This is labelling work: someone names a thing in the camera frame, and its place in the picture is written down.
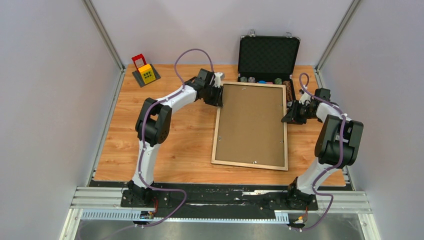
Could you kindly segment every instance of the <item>metal floor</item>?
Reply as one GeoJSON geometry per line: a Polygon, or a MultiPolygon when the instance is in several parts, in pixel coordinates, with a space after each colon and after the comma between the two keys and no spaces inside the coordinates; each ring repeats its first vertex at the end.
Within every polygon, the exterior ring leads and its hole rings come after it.
{"type": "MultiPolygon", "coordinates": [[[[316,213],[309,213],[306,226],[319,219],[316,213]]],[[[100,240],[121,228],[133,225],[121,220],[82,220],[80,239],[100,240]]],[[[199,223],[164,222],[151,228],[131,228],[122,231],[108,240],[364,240],[357,214],[331,213],[315,229],[306,232],[289,230],[286,225],[272,223],[199,223]]]]}

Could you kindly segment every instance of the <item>wooden tabletop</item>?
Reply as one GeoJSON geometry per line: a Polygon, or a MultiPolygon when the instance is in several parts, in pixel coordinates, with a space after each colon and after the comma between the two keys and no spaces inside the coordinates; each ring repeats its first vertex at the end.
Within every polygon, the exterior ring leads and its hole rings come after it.
{"type": "MultiPolygon", "coordinates": [[[[107,132],[94,179],[96,181],[129,181],[136,170],[139,140],[135,124],[146,98],[164,97],[181,85],[171,64],[155,64],[161,75],[144,87],[138,85],[132,72],[126,70],[117,104],[107,132]]],[[[178,65],[184,80],[197,76],[208,65],[178,65]]],[[[237,65],[215,65],[215,72],[225,73],[225,81],[237,81],[237,65]]],[[[300,98],[300,73],[310,76],[308,89],[318,87],[312,66],[296,66],[293,82],[300,98]]],[[[315,143],[322,123],[316,119],[304,125],[288,124],[288,171],[267,170],[211,164],[217,108],[198,100],[172,115],[170,133],[162,144],[154,168],[154,181],[164,183],[288,185],[303,174],[314,160],[315,143]]],[[[324,186],[345,186],[341,170],[333,173],[324,186]]]]}

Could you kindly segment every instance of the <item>wood grain surface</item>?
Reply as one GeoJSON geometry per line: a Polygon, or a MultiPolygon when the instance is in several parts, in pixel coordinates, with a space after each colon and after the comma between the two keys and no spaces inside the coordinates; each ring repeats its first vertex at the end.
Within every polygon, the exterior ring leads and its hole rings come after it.
{"type": "Polygon", "coordinates": [[[289,170],[286,86],[222,81],[224,107],[216,110],[212,163],[289,170]]]}
{"type": "MultiPolygon", "coordinates": [[[[146,98],[161,98],[180,87],[172,64],[155,64],[161,79],[142,88],[134,79],[130,64],[119,93],[94,179],[96,181],[129,181],[136,170],[139,140],[135,124],[146,98]]],[[[188,80],[208,65],[178,66],[188,80]]],[[[225,73],[225,81],[237,81],[237,65],[215,65],[215,72],[225,73]]],[[[312,66],[296,66],[294,89],[300,98],[299,74],[310,76],[308,89],[318,87],[312,66]]],[[[315,119],[304,125],[288,124],[288,171],[211,164],[217,109],[203,100],[189,104],[172,116],[170,133],[160,147],[154,168],[154,181],[167,183],[288,185],[303,174],[314,160],[314,149],[322,123],[315,119]]],[[[333,173],[324,186],[344,186],[341,170],[333,173]]]]}

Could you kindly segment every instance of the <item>black briefcase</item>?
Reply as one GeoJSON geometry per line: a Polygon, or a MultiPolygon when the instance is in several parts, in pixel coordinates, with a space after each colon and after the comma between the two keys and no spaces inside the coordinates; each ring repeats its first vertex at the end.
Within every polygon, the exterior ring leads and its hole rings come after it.
{"type": "Polygon", "coordinates": [[[238,82],[286,85],[287,102],[296,100],[292,74],[301,39],[289,36],[241,36],[238,82]]]}

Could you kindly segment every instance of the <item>wire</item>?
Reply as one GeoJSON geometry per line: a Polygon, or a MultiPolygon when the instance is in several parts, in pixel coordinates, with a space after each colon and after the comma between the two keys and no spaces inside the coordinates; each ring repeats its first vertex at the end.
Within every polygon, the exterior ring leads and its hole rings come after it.
{"type": "MultiPolygon", "coordinates": [[[[178,73],[178,71],[177,71],[177,64],[178,64],[178,61],[186,54],[186,53],[188,53],[188,52],[191,52],[191,51],[200,51],[200,52],[202,52],[202,53],[204,53],[205,55],[206,55],[206,57],[207,57],[207,59],[209,60],[209,63],[210,63],[210,69],[211,69],[211,71],[213,72],[214,71],[214,64],[212,63],[212,60],[211,60],[211,57],[209,56],[209,54],[206,52],[206,51],[204,51],[203,49],[200,49],[200,48],[192,48],[192,49],[189,49],[189,50],[187,50],[187,51],[185,51],[185,52],[183,52],[177,59],[176,59],[176,61],[175,61],[175,63],[174,63],[174,65],[173,65],[173,69],[174,69],[174,71],[175,71],[175,74],[177,75],[177,77],[181,80],[181,83],[182,83],[182,88],[178,91],[178,92],[176,92],[175,94],[173,94],[173,95],[171,95],[170,97],[168,97],[167,99],[168,100],[170,100],[170,99],[172,99],[172,98],[175,98],[176,96],[178,96],[180,93],[182,93],[183,91],[184,91],[184,88],[186,87],[186,85],[184,84],[184,79],[181,77],[181,75],[178,73]]],[[[142,227],[142,228],[146,228],[146,227],[153,227],[153,226],[156,226],[156,225],[158,225],[158,224],[161,224],[161,223],[163,223],[165,220],[167,220],[168,218],[170,218],[178,209],[180,209],[181,208],[181,206],[186,202],[186,199],[187,199],[187,193],[186,193],[186,191],[184,191],[183,189],[171,189],[171,188],[157,188],[157,187],[154,187],[154,186],[151,186],[151,185],[149,185],[144,179],[143,179],[143,177],[142,177],[142,170],[141,170],[141,168],[142,168],[142,159],[143,159],[143,154],[145,153],[145,149],[146,149],[146,141],[145,141],[145,129],[146,129],[146,122],[147,122],[147,118],[148,118],[148,116],[149,116],[149,113],[150,113],[150,111],[152,110],[152,108],[154,107],[154,106],[156,106],[156,105],[158,105],[158,104],[160,104],[160,103],[163,103],[164,101],[166,101],[167,99],[162,99],[162,100],[159,100],[159,101],[156,101],[155,103],[153,103],[148,109],[147,109],[147,113],[146,113],[146,115],[144,116],[144,119],[143,119],[143,125],[142,125],[142,127],[141,127],[141,141],[142,141],[142,143],[143,143],[143,149],[141,150],[141,154],[140,154],[140,159],[139,159],[139,161],[138,161],[138,167],[137,167],[137,171],[138,171],[138,176],[140,177],[140,180],[141,180],[141,182],[144,184],[144,185],[146,185],[148,188],[150,188],[150,189],[152,189],[152,190],[156,190],[156,191],[166,191],[166,192],[180,192],[180,193],[183,193],[184,194],[184,198],[183,198],[183,200],[181,201],[181,203],[170,213],[170,214],[168,214],[166,217],[164,217],[164,218],[162,218],[161,220],[159,220],[159,221],[156,221],[156,222],[154,222],[154,223],[151,223],[151,224],[147,224],[147,225],[139,225],[139,224],[136,224],[136,225],[130,225],[130,226],[126,226],[126,227],[123,227],[123,228],[121,228],[121,229],[118,229],[117,231],[115,231],[115,232],[113,232],[113,233],[111,233],[110,235],[108,235],[108,236],[106,236],[106,237],[104,237],[104,238],[102,238],[101,240],[106,240],[106,239],[109,239],[110,237],[112,237],[112,236],[114,236],[114,235],[116,235],[116,234],[118,234],[118,233],[120,233],[120,232],[122,232],[122,231],[125,231],[125,230],[128,230],[128,229],[132,229],[132,228],[134,228],[134,227],[137,227],[137,226],[139,226],[139,227],[142,227]]]]}
{"type": "Polygon", "coordinates": [[[330,102],[328,102],[328,101],[326,101],[326,100],[324,100],[324,99],[321,99],[321,98],[319,98],[319,97],[317,97],[317,96],[314,96],[314,95],[312,95],[312,93],[310,93],[305,87],[304,87],[304,85],[302,84],[302,76],[303,75],[305,75],[306,77],[307,77],[307,83],[306,84],[308,84],[309,83],[309,75],[307,74],[307,73],[305,73],[305,72],[303,72],[303,73],[301,73],[300,74],[300,76],[299,76],[299,82],[300,82],[300,86],[301,86],[301,88],[302,88],[302,90],[306,93],[306,94],[308,94],[311,98],[314,98],[314,99],[316,99],[316,100],[318,100],[318,101],[320,101],[320,102],[322,102],[322,103],[325,103],[325,104],[327,104],[327,105],[329,105],[329,106],[331,106],[331,107],[333,107],[335,110],[337,110],[337,112],[338,113],[340,113],[340,115],[341,115],[341,125],[340,125],[340,133],[339,133],[339,149],[340,149],[340,156],[339,156],[339,158],[338,158],[338,163],[336,164],[336,165],[334,165],[334,166],[330,166],[330,167],[328,167],[328,168],[326,168],[326,169],[324,169],[324,171],[322,171],[321,172],[321,174],[320,175],[318,175],[316,178],[315,178],[315,180],[312,182],[312,191],[316,194],[316,195],[318,195],[318,196],[325,196],[325,197],[330,197],[331,198],[331,200],[330,200],[330,202],[329,202],[329,204],[328,204],[328,206],[327,206],[327,208],[325,209],[325,211],[324,211],[324,214],[321,216],[321,218],[316,222],[316,223],[314,223],[312,226],[310,226],[310,227],[306,227],[306,228],[302,228],[302,229],[300,229],[300,228],[296,228],[296,227],[293,227],[293,229],[295,229],[295,230],[297,230],[297,231],[308,231],[308,230],[312,230],[312,229],[314,229],[316,226],[318,226],[322,221],[323,221],[323,219],[324,219],[324,217],[327,215],[327,213],[329,212],[329,210],[330,210],[330,208],[331,208],[331,205],[333,204],[333,200],[334,200],[334,196],[332,195],[332,194],[329,194],[329,193],[320,193],[320,192],[318,192],[317,190],[315,190],[315,185],[317,184],[317,182],[318,182],[318,180],[320,180],[320,178],[322,178],[328,171],[330,171],[330,170],[333,170],[333,169],[336,169],[336,168],[338,168],[341,164],[342,164],[342,162],[343,162],[343,131],[345,130],[345,124],[346,124],[346,116],[345,116],[345,114],[342,112],[342,110],[340,110],[340,108],[338,107],[338,106],[336,106],[336,105],[334,105],[334,104],[332,104],[332,103],[330,103],[330,102]]]}

